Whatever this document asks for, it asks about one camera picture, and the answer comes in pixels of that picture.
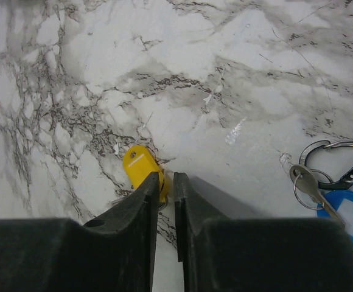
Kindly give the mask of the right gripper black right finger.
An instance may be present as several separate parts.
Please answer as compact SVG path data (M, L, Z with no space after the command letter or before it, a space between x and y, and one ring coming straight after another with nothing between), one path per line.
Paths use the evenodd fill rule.
M186 291L353 291L353 244L319 218L231 219L173 176Z

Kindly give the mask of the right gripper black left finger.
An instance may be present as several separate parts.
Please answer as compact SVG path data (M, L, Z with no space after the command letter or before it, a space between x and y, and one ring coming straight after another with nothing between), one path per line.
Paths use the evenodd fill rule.
M0 291L150 291L159 176L78 224L69 218L0 220Z

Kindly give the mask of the yellow key tag with key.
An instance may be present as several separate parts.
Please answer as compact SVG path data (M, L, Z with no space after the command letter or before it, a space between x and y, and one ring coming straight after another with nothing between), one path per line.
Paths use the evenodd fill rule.
M147 147L143 145L131 146L122 155L118 166L122 170L123 178L128 181L128 190L126 190L125 196L137 190L151 173L156 173L159 177L158 210L162 211L167 207L170 183L164 169L158 164L154 155L151 154Z

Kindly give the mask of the blue key tag with key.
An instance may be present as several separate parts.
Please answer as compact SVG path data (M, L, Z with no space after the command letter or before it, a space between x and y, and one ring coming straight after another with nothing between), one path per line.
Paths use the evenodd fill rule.
M315 172L299 164L290 168L295 198L305 208L316 211L318 217L341 223L353 242L353 191L333 190L322 194Z

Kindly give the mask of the black S-shaped carabiner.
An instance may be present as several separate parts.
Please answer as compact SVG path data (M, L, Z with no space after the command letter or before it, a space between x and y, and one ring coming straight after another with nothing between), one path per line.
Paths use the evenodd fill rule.
M315 167L323 166L323 163L316 161L318 158L327 163L323 172L334 172L333 177L317 181L320 189L348 190L353 187L353 140L314 142L301 152L298 164L315 174Z

